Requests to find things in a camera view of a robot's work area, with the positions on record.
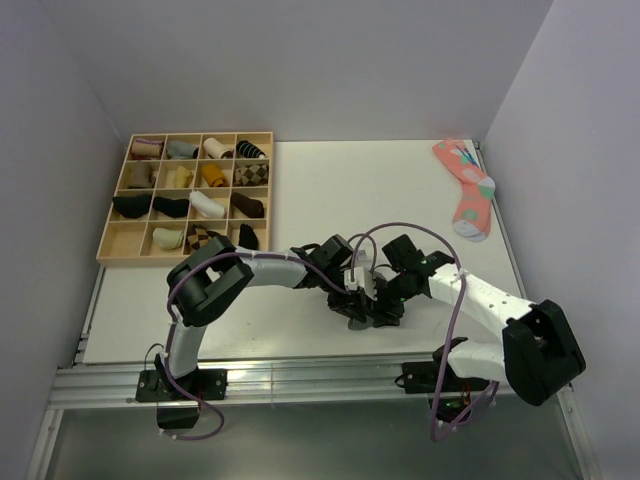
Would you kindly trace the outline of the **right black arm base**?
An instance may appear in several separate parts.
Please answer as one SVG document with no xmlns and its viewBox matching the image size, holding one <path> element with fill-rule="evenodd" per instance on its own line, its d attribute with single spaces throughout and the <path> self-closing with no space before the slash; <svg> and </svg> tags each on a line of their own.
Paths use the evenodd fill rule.
<svg viewBox="0 0 640 480">
<path fill-rule="evenodd" d="M 401 374 L 394 379 L 394 384 L 406 394 L 434 394 L 438 374 L 439 364 L 436 361 L 405 362 L 401 365 Z M 489 381 L 478 378 L 459 378 L 447 367 L 436 419 L 452 423 L 471 404 L 472 395 L 481 393 L 489 384 Z"/>
</svg>

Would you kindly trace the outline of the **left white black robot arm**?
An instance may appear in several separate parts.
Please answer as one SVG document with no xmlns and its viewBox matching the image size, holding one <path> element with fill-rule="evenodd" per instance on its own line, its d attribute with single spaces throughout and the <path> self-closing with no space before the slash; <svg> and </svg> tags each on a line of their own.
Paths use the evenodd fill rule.
<svg viewBox="0 0 640 480">
<path fill-rule="evenodd" d="M 156 357 L 159 388 L 172 399 L 191 394 L 198 381 L 198 354 L 209 324 L 249 287 L 319 288 L 329 309 L 348 319 L 348 328 L 373 325 L 368 297 L 349 283 L 343 266 L 353 249 L 341 236 L 283 252 L 234 246 L 225 236 L 210 240 L 167 276 L 167 310 L 172 318 L 165 350 Z"/>
</svg>

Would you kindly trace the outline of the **grey sock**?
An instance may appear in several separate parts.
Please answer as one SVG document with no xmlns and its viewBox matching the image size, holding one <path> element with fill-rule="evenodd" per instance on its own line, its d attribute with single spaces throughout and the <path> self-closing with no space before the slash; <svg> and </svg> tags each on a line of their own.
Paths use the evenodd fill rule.
<svg viewBox="0 0 640 480">
<path fill-rule="evenodd" d="M 363 331 L 371 328 L 376 328 L 376 324 L 375 321 L 371 318 L 367 318 L 365 321 L 351 318 L 347 323 L 347 327 L 351 331 Z"/>
</svg>

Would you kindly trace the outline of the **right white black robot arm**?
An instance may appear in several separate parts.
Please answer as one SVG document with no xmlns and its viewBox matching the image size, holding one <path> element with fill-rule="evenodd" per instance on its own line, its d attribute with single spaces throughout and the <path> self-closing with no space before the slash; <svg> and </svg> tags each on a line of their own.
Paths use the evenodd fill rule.
<svg viewBox="0 0 640 480">
<path fill-rule="evenodd" d="M 416 372 L 403 373 L 407 392 L 479 391 L 498 383 L 540 406 L 585 371 L 585 357 L 557 303 L 508 294 L 463 272 L 441 251 L 424 254 L 406 235 L 383 252 L 396 275 L 379 299 L 402 309 L 407 300 L 425 295 L 453 306 L 494 337 L 491 342 L 452 337 Z"/>
</svg>

